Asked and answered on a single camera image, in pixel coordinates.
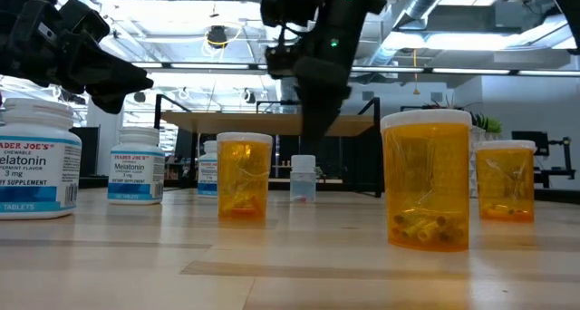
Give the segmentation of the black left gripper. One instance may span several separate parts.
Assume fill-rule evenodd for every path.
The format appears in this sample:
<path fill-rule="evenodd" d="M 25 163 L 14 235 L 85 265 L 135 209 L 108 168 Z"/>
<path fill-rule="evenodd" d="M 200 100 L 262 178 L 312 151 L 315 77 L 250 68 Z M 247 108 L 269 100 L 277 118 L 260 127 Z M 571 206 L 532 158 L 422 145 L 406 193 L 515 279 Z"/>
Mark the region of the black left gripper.
<path fill-rule="evenodd" d="M 104 52 L 88 32 L 64 29 L 59 10 L 45 0 L 24 4 L 0 49 L 0 72 L 44 87 L 90 89 L 92 102 L 109 114 L 121 112 L 128 94 L 153 86 L 146 72 Z"/>

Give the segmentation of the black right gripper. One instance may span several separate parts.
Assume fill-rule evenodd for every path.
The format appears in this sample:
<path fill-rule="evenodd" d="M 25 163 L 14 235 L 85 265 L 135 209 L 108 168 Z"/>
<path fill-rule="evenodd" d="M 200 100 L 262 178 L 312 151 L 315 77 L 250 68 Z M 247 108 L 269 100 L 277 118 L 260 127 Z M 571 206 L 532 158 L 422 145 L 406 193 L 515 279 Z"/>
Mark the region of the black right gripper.
<path fill-rule="evenodd" d="M 304 115 L 301 132 L 302 154 L 318 153 L 324 136 L 340 113 L 343 102 L 350 96 L 348 80 L 351 69 L 352 66 L 348 63 L 327 61 L 313 56 L 300 56 L 296 61 L 296 91 Z"/>

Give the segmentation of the clear plastic bottle white cap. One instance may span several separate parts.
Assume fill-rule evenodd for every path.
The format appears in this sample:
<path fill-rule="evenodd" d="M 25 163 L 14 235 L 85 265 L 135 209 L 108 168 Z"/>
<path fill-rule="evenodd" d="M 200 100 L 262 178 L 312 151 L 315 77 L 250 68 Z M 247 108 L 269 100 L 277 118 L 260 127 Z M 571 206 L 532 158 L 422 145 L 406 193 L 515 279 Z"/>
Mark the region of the clear plastic bottle white cap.
<path fill-rule="evenodd" d="M 314 155 L 294 155 L 291 158 L 290 199 L 299 203 L 314 203 L 316 194 Z"/>

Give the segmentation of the amber pill bottle white cap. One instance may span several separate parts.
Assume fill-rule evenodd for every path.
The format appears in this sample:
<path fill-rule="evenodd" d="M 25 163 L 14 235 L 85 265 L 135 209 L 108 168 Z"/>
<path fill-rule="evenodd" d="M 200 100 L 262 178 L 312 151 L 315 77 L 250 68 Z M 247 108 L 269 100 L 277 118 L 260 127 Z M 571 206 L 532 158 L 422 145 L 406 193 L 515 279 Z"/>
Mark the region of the amber pill bottle white cap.
<path fill-rule="evenodd" d="M 425 251 L 469 248 L 466 111 L 403 111 L 381 120 L 388 241 Z"/>
<path fill-rule="evenodd" d="M 476 146 L 479 217 L 535 221 L 534 154 L 531 140 L 492 140 Z"/>
<path fill-rule="evenodd" d="M 264 220 L 273 138 L 253 132 L 217 135 L 218 216 Z"/>

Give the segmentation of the white melatonin supplement bottle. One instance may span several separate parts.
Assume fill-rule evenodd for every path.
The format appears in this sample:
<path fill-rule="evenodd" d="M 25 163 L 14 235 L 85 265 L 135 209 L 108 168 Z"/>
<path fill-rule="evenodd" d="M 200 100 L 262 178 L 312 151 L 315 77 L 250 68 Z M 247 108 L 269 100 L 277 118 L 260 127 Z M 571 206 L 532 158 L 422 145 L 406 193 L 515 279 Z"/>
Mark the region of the white melatonin supplement bottle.
<path fill-rule="evenodd" d="M 203 197 L 218 196 L 217 142 L 207 140 L 203 144 L 204 154 L 198 158 L 198 194 Z"/>
<path fill-rule="evenodd" d="M 11 98 L 0 126 L 0 220 L 59 218 L 76 209 L 82 141 L 73 109 Z"/>
<path fill-rule="evenodd" d="M 163 198 L 165 152 L 155 128 L 123 127 L 111 149 L 107 188 L 110 204 L 154 205 Z"/>

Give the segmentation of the black partition panel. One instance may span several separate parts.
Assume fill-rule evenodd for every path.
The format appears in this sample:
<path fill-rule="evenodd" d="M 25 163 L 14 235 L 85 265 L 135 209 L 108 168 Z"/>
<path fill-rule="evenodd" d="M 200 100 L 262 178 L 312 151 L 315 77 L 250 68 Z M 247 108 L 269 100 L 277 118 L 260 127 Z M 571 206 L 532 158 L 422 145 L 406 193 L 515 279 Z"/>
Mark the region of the black partition panel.
<path fill-rule="evenodd" d="M 81 177 L 89 177 L 97 172 L 99 153 L 99 127 L 74 127 L 70 132 L 78 136 L 82 141 Z"/>

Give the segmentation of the succulent in patterned white pot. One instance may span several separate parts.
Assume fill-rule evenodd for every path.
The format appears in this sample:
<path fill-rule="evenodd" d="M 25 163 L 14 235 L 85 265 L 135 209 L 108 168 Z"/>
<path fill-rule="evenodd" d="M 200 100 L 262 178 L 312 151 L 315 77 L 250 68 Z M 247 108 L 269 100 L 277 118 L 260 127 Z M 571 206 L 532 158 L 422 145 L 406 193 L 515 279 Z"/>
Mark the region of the succulent in patterned white pot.
<path fill-rule="evenodd" d="M 422 109 L 453 109 L 467 111 L 471 118 L 471 129 L 469 136 L 469 194 L 472 199 L 478 196 L 477 191 L 477 161 L 476 145 L 489 140 L 500 140 L 502 138 L 502 124 L 495 118 L 488 117 L 481 112 L 469 111 L 469 106 L 481 104 L 473 102 L 464 106 L 457 105 L 453 98 L 451 101 L 437 102 L 431 99 L 430 103 L 423 104 Z"/>

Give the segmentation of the black computer monitor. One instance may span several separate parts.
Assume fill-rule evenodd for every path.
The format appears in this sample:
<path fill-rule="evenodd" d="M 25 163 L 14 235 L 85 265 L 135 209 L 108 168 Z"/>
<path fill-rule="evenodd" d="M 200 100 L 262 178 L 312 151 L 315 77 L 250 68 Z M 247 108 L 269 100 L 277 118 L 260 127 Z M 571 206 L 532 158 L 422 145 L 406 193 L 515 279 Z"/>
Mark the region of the black computer monitor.
<path fill-rule="evenodd" d="M 549 139 L 544 131 L 512 131 L 513 140 L 531 140 L 536 145 L 535 156 L 549 155 Z"/>

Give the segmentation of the black background desk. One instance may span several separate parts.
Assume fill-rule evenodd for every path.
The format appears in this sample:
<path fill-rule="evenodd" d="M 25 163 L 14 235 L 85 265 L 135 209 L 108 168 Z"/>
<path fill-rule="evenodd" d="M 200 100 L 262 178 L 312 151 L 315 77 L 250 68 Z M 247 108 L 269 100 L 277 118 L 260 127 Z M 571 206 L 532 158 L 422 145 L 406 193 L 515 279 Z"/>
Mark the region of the black background desk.
<path fill-rule="evenodd" d="M 541 170 L 534 171 L 534 183 L 541 184 L 544 189 L 549 189 L 551 186 L 550 178 L 553 176 L 567 177 L 574 179 L 576 170 Z"/>

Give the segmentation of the corrugated silver ventilation duct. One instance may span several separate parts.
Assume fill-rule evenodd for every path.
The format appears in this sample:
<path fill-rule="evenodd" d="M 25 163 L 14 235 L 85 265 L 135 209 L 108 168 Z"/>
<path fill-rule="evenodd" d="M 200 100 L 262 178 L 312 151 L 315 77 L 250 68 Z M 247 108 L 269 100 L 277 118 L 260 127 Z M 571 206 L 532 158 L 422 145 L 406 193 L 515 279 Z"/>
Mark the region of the corrugated silver ventilation duct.
<path fill-rule="evenodd" d="M 280 30 L 279 36 L 284 35 L 284 45 L 289 46 L 295 43 L 296 40 L 300 39 L 300 34 L 305 34 L 309 31 L 308 27 L 299 26 L 297 24 L 287 24 L 285 30 Z M 278 48 L 280 45 L 280 37 L 276 38 L 276 46 Z M 298 102 L 299 99 L 295 92 L 295 77 L 285 76 L 282 79 L 277 79 L 275 82 L 275 91 L 277 99 L 280 102 Z M 300 112 L 299 105 L 290 104 L 278 104 L 276 112 L 284 114 L 298 114 Z"/>

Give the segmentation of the wooden shelf black metal frame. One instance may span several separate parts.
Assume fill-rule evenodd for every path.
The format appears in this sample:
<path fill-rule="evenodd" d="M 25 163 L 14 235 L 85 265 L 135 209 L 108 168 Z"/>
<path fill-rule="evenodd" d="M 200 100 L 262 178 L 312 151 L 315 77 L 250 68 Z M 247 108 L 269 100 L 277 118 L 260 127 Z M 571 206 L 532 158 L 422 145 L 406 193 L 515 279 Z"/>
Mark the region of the wooden shelf black metal frame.
<path fill-rule="evenodd" d="M 380 137 L 380 99 L 370 99 L 355 115 L 341 115 L 330 126 L 329 137 L 357 139 L 369 131 Z M 302 117 L 283 113 L 224 113 L 193 112 L 164 94 L 155 96 L 154 127 L 165 121 L 189 131 L 196 140 L 200 133 L 216 134 L 222 131 L 249 131 L 272 136 L 297 136 L 301 133 Z"/>

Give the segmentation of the black rail with light strips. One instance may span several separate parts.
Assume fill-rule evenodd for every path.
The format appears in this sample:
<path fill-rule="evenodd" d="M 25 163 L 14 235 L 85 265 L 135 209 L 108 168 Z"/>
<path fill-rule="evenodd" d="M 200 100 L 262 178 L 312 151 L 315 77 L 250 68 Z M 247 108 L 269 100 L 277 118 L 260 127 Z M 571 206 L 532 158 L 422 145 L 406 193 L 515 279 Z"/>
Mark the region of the black rail with light strips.
<path fill-rule="evenodd" d="M 190 71 L 195 73 L 266 73 L 265 64 L 259 63 L 133 63 L 146 71 Z M 413 73 L 452 75 L 495 75 L 526 77 L 580 78 L 580 70 L 517 70 L 449 67 L 354 66 L 352 73 Z"/>

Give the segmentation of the smooth silver ventilation duct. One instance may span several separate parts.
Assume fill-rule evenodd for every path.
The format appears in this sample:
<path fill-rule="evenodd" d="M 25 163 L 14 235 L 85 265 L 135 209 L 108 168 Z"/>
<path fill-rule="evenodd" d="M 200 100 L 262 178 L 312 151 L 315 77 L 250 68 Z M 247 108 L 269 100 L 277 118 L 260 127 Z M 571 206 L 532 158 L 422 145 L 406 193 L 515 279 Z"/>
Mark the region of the smooth silver ventilation duct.
<path fill-rule="evenodd" d="M 441 0 L 401 0 L 387 10 L 384 24 L 387 33 L 392 31 L 424 30 L 428 17 Z"/>

